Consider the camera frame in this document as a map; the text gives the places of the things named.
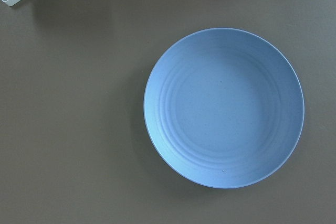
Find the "ceramic plate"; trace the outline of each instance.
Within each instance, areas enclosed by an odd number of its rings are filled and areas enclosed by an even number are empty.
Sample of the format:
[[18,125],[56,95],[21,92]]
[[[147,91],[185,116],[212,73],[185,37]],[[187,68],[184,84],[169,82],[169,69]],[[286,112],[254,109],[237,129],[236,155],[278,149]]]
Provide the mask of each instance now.
[[302,130],[303,95],[292,66],[269,42],[212,28],[162,55],[148,79],[144,116],[175,171],[201,185],[236,188],[288,159]]

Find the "gray table surface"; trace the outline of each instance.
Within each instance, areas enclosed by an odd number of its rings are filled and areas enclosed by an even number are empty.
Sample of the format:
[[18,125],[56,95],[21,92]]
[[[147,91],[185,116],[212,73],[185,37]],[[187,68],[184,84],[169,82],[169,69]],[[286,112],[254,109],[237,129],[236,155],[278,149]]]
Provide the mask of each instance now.
[[[0,223],[335,223],[336,0],[23,0],[0,19]],[[240,189],[178,175],[143,119],[155,62],[210,27],[266,38],[305,94],[292,156]]]

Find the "table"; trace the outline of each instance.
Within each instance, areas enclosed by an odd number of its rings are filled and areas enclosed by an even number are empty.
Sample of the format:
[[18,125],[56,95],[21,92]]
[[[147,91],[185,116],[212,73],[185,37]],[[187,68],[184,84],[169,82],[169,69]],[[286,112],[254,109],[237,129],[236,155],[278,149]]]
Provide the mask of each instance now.
[[[0,223],[334,223],[336,0],[23,0],[0,17]],[[292,156],[239,189],[178,175],[143,119],[155,62],[210,27],[268,40],[304,92]]]

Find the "plate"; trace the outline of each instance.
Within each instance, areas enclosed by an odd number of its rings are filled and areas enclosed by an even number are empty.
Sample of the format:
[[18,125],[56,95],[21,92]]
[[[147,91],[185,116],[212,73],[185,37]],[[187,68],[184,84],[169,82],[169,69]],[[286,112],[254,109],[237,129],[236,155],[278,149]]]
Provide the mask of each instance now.
[[288,60],[247,31],[211,28],[171,46],[145,90],[144,118],[158,153],[198,184],[237,188],[274,173],[304,118]]

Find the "blue plate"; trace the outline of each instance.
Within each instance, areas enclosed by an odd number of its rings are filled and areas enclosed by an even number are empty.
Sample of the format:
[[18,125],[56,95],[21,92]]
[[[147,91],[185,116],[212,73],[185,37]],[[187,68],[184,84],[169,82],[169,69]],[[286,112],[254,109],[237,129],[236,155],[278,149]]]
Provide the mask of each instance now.
[[246,31],[191,34],[156,63],[144,116],[162,158],[201,185],[236,188],[274,173],[298,143],[301,86],[287,59]]

